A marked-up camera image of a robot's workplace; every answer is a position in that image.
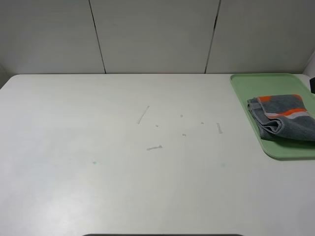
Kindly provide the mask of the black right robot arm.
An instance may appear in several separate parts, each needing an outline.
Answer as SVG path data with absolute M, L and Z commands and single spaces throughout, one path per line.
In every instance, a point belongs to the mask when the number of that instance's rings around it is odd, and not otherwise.
M 315 78 L 310 79 L 310 89 L 311 93 L 315 94 Z

